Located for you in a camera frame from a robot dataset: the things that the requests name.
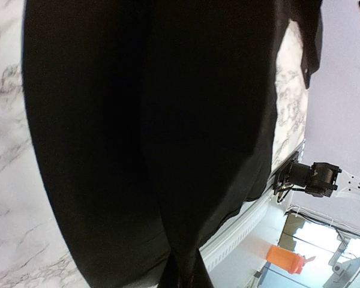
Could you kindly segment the orange plastic container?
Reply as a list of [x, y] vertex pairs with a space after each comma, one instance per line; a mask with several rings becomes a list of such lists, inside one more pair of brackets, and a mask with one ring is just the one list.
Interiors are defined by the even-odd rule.
[[303, 267], [316, 257], [306, 258], [279, 246], [273, 245], [267, 255], [266, 261], [287, 271], [289, 274], [301, 274]]

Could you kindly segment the aluminium table front rail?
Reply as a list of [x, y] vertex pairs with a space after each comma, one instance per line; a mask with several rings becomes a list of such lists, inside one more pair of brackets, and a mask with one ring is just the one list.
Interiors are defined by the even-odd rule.
[[200, 248], [206, 269], [211, 272], [220, 264], [261, 222], [273, 198], [276, 174], [283, 165], [302, 157], [305, 142], [301, 142], [290, 155], [270, 174], [260, 198], [243, 203], [238, 215], [227, 220], [218, 231]]

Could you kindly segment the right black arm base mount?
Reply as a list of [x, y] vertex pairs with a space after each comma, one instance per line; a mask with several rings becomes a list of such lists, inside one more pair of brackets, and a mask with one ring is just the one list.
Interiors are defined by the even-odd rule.
[[300, 153], [295, 151], [284, 163], [277, 169], [274, 174], [274, 183], [272, 189], [274, 196], [277, 197], [276, 202], [281, 204], [288, 194], [294, 190], [294, 184], [289, 181], [289, 173], [294, 164], [299, 161]]

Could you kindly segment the black long sleeve shirt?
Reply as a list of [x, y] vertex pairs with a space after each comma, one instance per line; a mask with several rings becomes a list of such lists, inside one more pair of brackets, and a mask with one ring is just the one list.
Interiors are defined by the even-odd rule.
[[52, 211], [91, 287], [211, 287], [200, 247], [271, 172], [290, 21], [320, 1], [26, 1], [22, 73]]

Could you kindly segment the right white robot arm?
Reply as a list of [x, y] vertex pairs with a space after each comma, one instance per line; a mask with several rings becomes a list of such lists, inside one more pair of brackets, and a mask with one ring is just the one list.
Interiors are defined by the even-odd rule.
[[[294, 21], [298, 22], [302, 37], [301, 70], [305, 87], [310, 87], [311, 75], [320, 67], [322, 52], [322, 1], [292, 1]], [[314, 197], [337, 197], [360, 201], [360, 177], [329, 163], [307, 166], [292, 164], [289, 182]]]

